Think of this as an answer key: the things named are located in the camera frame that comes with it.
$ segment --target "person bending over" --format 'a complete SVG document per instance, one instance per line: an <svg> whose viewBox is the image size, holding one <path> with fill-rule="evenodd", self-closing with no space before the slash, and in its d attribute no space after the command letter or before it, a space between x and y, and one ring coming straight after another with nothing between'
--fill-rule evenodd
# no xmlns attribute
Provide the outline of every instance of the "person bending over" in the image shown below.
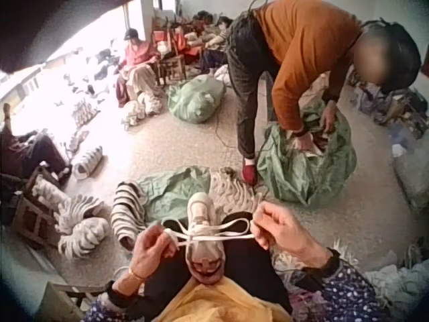
<svg viewBox="0 0 429 322"><path fill-rule="evenodd" d="M200 59L202 74L214 74L215 68L221 67L228 62L225 50L227 49L228 28L232 22L233 20L228 17L219 17L217 24L221 33L205 45L206 50L202 53L202 57Z"/></svg>
<svg viewBox="0 0 429 322"><path fill-rule="evenodd" d="M257 182L253 132L263 72L274 80L271 95L280 126L294 131L299 150L313 150L298 100L320 74L330 71L321 117L324 130L330 132L352 63L365 81L381 85L385 92L410 86L420 68L417 46L401 25L384 21L363 25L350 13L319 0L277 0L242 13L230 27L227 56L239 98L243 178L252 185Z"/></svg>
<svg viewBox="0 0 429 322"><path fill-rule="evenodd" d="M49 169L55 172L60 182L71 174L71 165L67 165L49 136L37 135L34 142L25 142L37 132L24 136L14 136L11 129L10 105L5 103L5 126L1 130L1 173L29 178L40 162L48 163Z"/></svg>
<svg viewBox="0 0 429 322"><path fill-rule="evenodd" d="M116 69L116 73L119 73L116 82L116 98L119 107L124 107L130 101L127 82L134 91L135 97L132 99L137 99L142 91L158 93L156 77L150 68L149 72L140 72L138 75L134 73L135 76L131 75L131 71L140 64L153 64L160 58L160 53L153 48L151 42L140 40L136 29L129 28L125 32L124 40L127 41L125 57Z"/></svg>
<svg viewBox="0 0 429 322"><path fill-rule="evenodd" d="M196 216L204 221L207 213ZM336 251L318 243L289 209L262 203L253 216L231 214L223 223L238 218L251 220L255 239L224 241L224 265L202 258L188 268L188 252L177 250L164 227L147 228L137 237L128 272L108 283L83 321L292 321L288 290L271 265L268 247L274 244L306 266L298 283L321 292L323 321L384 321L373 287ZM164 226L180 229L172 221ZM245 223L228 230L243 232ZM136 295L142 284L143 297Z"/></svg>

